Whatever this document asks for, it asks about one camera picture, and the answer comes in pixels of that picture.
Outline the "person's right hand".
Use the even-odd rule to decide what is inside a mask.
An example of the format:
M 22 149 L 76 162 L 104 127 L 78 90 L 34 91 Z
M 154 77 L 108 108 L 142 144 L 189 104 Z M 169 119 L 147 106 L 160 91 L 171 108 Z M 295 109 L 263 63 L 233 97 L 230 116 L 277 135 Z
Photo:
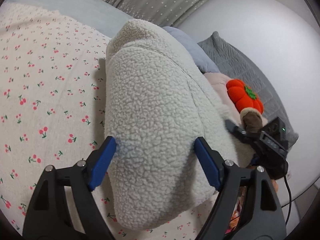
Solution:
M 275 193 L 277 193 L 279 190 L 279 185 L 277 184 L 277 182 L 274 179 L 271 179 L 271 183 L 272 183 L 272 186 L 274 188 Z

